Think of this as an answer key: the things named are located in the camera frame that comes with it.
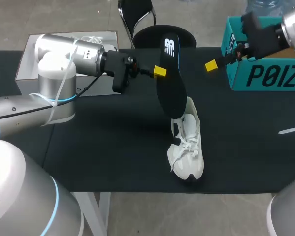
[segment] table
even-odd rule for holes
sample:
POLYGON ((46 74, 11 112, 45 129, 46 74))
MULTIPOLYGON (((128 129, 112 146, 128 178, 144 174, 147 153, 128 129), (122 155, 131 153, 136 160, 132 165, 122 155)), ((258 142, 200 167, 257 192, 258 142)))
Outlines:
MULTIPOLYGON (((123 52, 147 66, 159 61, 157 49, 123 52)), ((204 69, 220 54, 219 48, 181 49, 181 75, 201 120, 205 165, 197 183, 170 172, 170 119, 155 81, 145 76, 132 79, 123 95, 78 99, 68 123, 7 140, 71 192, 278 192, 295 179, 295 132, 278 134, 295 127, 295 92, 231 91, 225 70, 204 69)), ((19 94, 13 80, 20 57, 0 52, 0 96, 19 94)))

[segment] concrete floor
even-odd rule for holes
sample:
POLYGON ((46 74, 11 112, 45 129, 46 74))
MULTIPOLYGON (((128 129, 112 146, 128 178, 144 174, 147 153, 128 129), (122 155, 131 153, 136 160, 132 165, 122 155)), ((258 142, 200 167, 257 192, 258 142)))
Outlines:
MULTIPOLYGON (((197 46, 220 46, 226 17, 244 12, 245 0, 153 0, 157 24, 183 27, 197 46)), ((151 25, 152 17, 138 26, 151 25)), ((117 0, 0 0, 0 50, 22 50, 32 33, 116 30, 130 43, 117 0)), ((110 236, 267 236, 270 194, 206 195, 113 193, 110 236)))

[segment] chair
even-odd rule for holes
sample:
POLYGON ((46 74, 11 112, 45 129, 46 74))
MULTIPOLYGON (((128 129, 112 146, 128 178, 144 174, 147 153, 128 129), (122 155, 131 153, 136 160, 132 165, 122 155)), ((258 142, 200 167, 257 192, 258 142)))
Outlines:
POLYGON ((161 38, 166 33, 178 35, 180 47, 195 48, 197 46, 193 35, 185 29, 177 26, 156 25, 156 14, 151 0, 119 0, 118 9, 132 48, 159 48, 161 38), (153 14, 154 25, 144 28, 134 36, 135 27, 149 13, 153 14))

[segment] white sneaker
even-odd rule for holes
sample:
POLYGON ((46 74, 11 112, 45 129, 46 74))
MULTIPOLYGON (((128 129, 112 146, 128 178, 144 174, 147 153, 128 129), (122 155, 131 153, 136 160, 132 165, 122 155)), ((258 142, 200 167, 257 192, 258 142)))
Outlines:
POLYGON ((183 180, 197 180, 204 170, 200 119, 193 100, 187 98, 185 113, 171 120, 173 142, 167 152, 171 170, 183 180))

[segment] insole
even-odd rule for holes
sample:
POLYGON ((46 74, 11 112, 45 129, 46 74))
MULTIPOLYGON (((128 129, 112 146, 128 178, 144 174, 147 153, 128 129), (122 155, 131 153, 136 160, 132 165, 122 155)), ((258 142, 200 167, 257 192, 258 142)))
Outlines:
POLYGON ((166 34, 160 45, 160 67, 167 70, 165 77, 158 77, 156 90, 160 105, 172 119, 182 117, 187 104, 187 92, 179 71, 179 38, 166 34))

